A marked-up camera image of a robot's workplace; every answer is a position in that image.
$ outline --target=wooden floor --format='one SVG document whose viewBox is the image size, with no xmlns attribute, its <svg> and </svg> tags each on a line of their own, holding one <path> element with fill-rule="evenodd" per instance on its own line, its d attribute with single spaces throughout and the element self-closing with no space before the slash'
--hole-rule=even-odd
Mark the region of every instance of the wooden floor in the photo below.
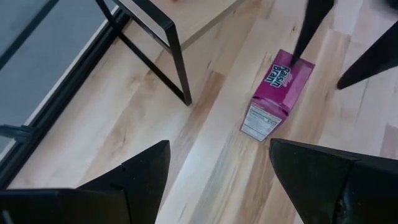
<svg viewBox="0 0 398 224">
<path fill-rule="evenodd" d="M 172 160 L 157 223 L 300 223 L 274 175 L 268 143 L 239 131 L 279 49 L 292 52 L 305 0 L 247 0 L 184 51 L 186 107 L 116 41 L 11 184 L 77 187 L 168 139 Z M 274 137 L 398 159 L 398 69 L 336 91 L 341 74 L 396 20 L 369 0 L 341 0 L 303 58 L 316 64 Z M 126 30 L 172 80 L 171 57 Z"/>
</svg>

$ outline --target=raisin bran logo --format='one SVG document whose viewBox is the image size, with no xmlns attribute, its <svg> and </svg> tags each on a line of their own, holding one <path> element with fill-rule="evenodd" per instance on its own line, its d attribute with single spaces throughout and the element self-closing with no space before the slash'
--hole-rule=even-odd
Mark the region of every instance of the raisin bran logo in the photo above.
<svg viewBox="0 0 398 224">
<path fill-rule="evenodd" d="M 291 81 L 290 68 L 283 65 L 272 65 L 272 70 L 268 77 L 264 80 L 270 83 L 271 86 L 279 88 L 284 87 Z"/>
</svg>

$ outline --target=black pointed object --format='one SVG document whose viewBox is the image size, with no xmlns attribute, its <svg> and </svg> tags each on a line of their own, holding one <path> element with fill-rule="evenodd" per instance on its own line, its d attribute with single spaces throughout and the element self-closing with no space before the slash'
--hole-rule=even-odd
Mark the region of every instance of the black pointed object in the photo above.
<svg viewBox="0 0 398 224">
<path fill-rule="evenodd" d="M 308 0 L 302 30 L 300 31 L 293 57 L 290 61 L 291 67 L 300 59 L 308 43 L 310 43 L 319 25 L 322 23 L 322 20 L 334 4 L 334 0 Z"/>
<path fill-rule="evenodd" d="M 269 156 L 304 224 L 398 223 L 398 161 L 283 139 Z"/>
<path fill-rule="evenodd" d="M 161 141 L 78 189 L 122 191 L 131 223 L 155 223 L 170 165 L 170 142 Z"/>
<path fill-rule="evenodd" d="M 169 164 L 161 141 L 77 189 L 0 190 L 0 223 L 153 224 Z"/>
<path fill-rule="evenodd" d="M 398 22 L 347 69 L 338 81 L 337 89 L 342 90 L 396 66 L 398 66 Z"/>
</svg>

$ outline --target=cereal box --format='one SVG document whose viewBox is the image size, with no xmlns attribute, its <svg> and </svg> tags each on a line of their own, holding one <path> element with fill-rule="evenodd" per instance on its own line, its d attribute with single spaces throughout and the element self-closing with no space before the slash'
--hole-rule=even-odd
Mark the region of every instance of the cereal box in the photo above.
<svg viewBox="0 0 398 224">
<path fill-rule="evenodd" d="M 290 68 L 291 58 L 292 54 L 279 50 L 251 98 L 241 131 L 258 141 L 287 119 L 315 66 L 300 59 Z"/>
</svg>

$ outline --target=nutrition facts label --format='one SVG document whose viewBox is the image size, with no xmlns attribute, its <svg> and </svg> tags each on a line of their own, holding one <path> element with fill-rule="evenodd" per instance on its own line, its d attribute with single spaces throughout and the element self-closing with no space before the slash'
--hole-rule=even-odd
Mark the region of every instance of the nutrition facts label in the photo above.
<svg viewBox="0 0 398 224">
<path fill-rule="evenodd" d="M 281 121 L 282 119 L 251 104 L 242 131 L 258 141 L 263 141 Z"/>
</svg>

